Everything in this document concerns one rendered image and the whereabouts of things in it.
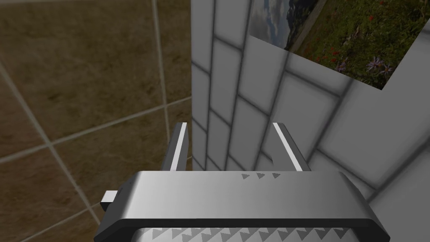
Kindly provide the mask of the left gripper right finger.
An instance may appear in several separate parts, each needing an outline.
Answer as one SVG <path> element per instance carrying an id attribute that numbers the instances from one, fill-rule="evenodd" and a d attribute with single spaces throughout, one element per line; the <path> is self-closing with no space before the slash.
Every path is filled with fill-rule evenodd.
<path id="1" fill-rule="evenodd" d="M 283 123 L 273 122 L 272 161 L 276 171 L 311 171 Z"/>

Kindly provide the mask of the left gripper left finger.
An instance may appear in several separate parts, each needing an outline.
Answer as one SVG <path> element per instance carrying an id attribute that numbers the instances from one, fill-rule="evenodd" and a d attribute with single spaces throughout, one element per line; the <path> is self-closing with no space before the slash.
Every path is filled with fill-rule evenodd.
<path id="1" fill-rule="evenodd" d="M 189 131 L 186 122 L 176 123 L 164 156 L 162 171 L 185 171 L 189 151 Z"/>

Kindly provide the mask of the landscape picture with flowers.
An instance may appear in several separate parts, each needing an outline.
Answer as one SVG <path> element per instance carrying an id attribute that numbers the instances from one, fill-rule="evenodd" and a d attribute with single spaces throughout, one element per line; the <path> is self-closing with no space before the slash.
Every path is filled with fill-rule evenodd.
<path id="1" fill-rule="evenodd" d="M 383 89 L 430 19 L 430 0 L 253 0 L 249 33 Z"/>

